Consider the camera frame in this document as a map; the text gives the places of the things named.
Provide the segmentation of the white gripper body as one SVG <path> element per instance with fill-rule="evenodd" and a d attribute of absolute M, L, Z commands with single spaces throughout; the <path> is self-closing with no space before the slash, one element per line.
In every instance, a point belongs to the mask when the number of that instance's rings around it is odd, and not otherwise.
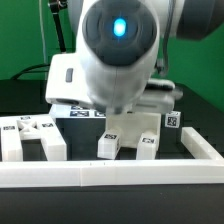
<path fill-rule="evenodd" d="M 106 66 L 76 53 L 52 58 L 45 95 L 50 104 L 76 105 L 106 114 L 165 114 L 182 97 L 183 91 L 173 82 L 152 78 L 145 62 Z"/>

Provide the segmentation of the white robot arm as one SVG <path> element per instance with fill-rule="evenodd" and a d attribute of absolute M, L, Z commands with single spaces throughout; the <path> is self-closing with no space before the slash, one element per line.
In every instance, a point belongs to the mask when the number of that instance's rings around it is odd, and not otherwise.
<path fill-rule="evenodd" d="M 46 101 L 107 114 L 173 110 L 182 92 L 168 72 L 170 37 L 202 40 L 224 23 L 224 0 L 50 0 L 66 8 L 76 49 L 52 57 Z"/>

